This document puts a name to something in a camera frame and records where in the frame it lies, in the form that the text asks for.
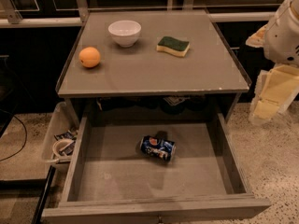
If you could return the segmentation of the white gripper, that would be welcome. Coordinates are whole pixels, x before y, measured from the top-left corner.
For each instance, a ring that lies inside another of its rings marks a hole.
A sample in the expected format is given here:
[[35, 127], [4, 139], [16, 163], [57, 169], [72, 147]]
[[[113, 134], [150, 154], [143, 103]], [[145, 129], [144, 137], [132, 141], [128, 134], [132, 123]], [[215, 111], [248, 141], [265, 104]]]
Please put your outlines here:
[[262, 125], [283, 114], [299, 94], [299, 68], [292, 66], [299, 65], [299, 0], [285, 0], [267, 25], [247, 38], [246, 45], [263, 47], [268, 60], [283, 63], [258, 75], [249, 120]]

